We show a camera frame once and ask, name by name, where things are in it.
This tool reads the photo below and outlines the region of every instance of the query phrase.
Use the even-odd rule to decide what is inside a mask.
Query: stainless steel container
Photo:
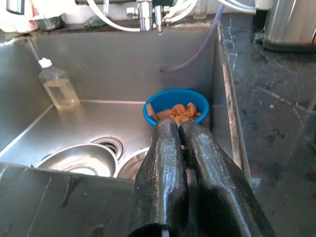
[[[275,0],[266,22],[264,47],[315,52],[315,9],[315,0]]]
[[[135,181],[136,174],[145,159],[148,150],[149,147],[131,154],[130,157],[126,159],[126,162],[120,165],[118,169],[118,178]]]
[[[37,165],[37,168],[116,177],[117,166],[116,156],[109,148],[84,143],[64,148],[47,156]]]
[[[49,18],[45,18],[44,16],[39,15],[33,17],[33,20],[36,21],[42,31],[52,31],[55,29],[63,28],[65,26],[63,14]]]

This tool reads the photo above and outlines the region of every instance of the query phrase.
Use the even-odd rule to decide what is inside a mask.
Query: plastic tubing
[[[231,3],[230,1],[227,1],[227,0],[218,0],[218,1],[221,4],[224,4],[225,6],[231,7],[233,9],[235,9],[237,11],[241,11],[243,13],[254,14],[255,11],[256,11],[256,9],[253,8],[253,7],[251,9],[249,9],[248,8],[249,6],[247,8],[239,6],[239,5],[241,5],[241,3],[239,3],[239,5],[235,5],[235,4],[233,4],[233,3]]]
[[[253,6],[248,6],[246,4],[243,4],[241,2],[239,2],[238,0],[226,0],[228,2],[230,2],[231,4],[234,4],[236,6],[240,6],[240,7],[243,7],[243,8],[247,8],[247,9],[252,9],[254,10],[255,8]]]
[[[173,17],[177,11],[181,10],[182,2],[183,0],[178,0],[174,6],[170,7],[170,12],[165,17],[168,17],[168,18]]]
[[[193,10],[193,8],[195,7],[197,2],[198,2],[198,0],[193,0],[187,9],[185,9],[179,15],[171,18],[171,23],[180,21],[182,18],[186,17]]]
[[[182,70],[182,69],[186,68],[187,66],[191,65],[192,63],[194,63],[201,56],[201,54],[206,50],[207,46],[209,45],[214,32],[217,30],[217,26],[218,26],[218,23],[221,19],[224,7],[225,6],[223,4],[219,5],[217,12],[216,12],[216,15],[215,15],[215,18],[214,18],[214,21],[213,21],[213,24],[210,27],[209,32],[208,32],[203,44],[200,46],[200,48],[197,50],[197,52],[191,58],[189,58],[187,61],[185,61],[184,63],[182,63],[180,65],[173,66],[173,67],[160,67],[161,72],[171,73],[171,72],[176,72],[176,71]]]
[[[129,32],[140,32],[139,28],[128,28],[128,27],[123,27],[123,26],[119,26],[117,24],[115,24],[113,21],[111,21],[109,18],[107,18],[102,11],[98,8],[97,4],[94,2],[94,0],[87,0],[89,6],[91,7],[92,11],[98,16],[100,17],[101,20],[103,20],[105,23],[107,23],[108,25],[119,29],[121,31],[129,31]]]

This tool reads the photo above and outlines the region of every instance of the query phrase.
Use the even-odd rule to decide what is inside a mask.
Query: white tube
[[[178,11],[177,9],[181,8],[182,1],[183,0],[178,0],[174,6],[170,7],[170,12],[165,17],[173,17],[173,15]]]
[[[179,15],[171,18],[171,23],[174,23],[176,21],[180,21],[182,18],[186,17],[193,10],[193,8],[195,7],[197,2],[198,2],[198,0],[193,0],[191,5],[187,9],[185,9],[185,11],[183,11]]]
[[[228,2],[226,0],[218,0],[220,3],[224,4],[225,6],[228,6],[228,7],[231,7],[235,10],[238,10],[238,11],[241,11],[241,12],[244,12],[244,13],[250,13],[250,14],[254,14],[256,9],[249,9],[249,8],[244,8],[244,7],[240,7],[240,6],[237,6],[235,4],[232,4],[231,2]]]
[[[123,27],[123,26],[119,26],[117,24],[115,24],[113,21],[111,21],[109,18],[107,18],[102,11],[98,8],[97,4],[95,4],[94,0],[87,0],[89,6],[91,7],[92,11],[98,16],[100,17],[101,20],[103,20],[105,23],[107,23],[108,25],[119,29],[121,31],[129,31],[129,32],[139,32],[140,29],[139,28],[128,28],[128,27]]]
[[[243,3],[239,2],[238,0],[227,0],[227,1],[229,1],[231,4],[234,4],[236,6],[240,6],[240,7],[247,8],[247,9],[254,9],[254,7],[243,4]]]
[[[177,11],[183,11],[185,10],[187,7],[189,7],[195,0],[187,0],[184,3],[182,3],[180,6],[178,6],[176,9],[174,9],[176,12]]]

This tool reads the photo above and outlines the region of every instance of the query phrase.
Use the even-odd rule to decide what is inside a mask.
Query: chrome faucet
[[[153,8],[153,0],[137,0],[137,7],[129,7],[126,14],[132,19],[139,20],[139,28],[141,32],[151,31],[153,28],[162,33],[162,26],[168,25],[167,20],[163,20],[163,14],[169,13],[169,6],[155,6]],[[153,23],[153,14],[155,14],[155,23]]]

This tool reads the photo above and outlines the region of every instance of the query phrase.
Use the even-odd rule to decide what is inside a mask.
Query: white bottle cap
[[[52,65],[51,61],[47,58],[40,59],[39,64],[42,68],[48,68]]]

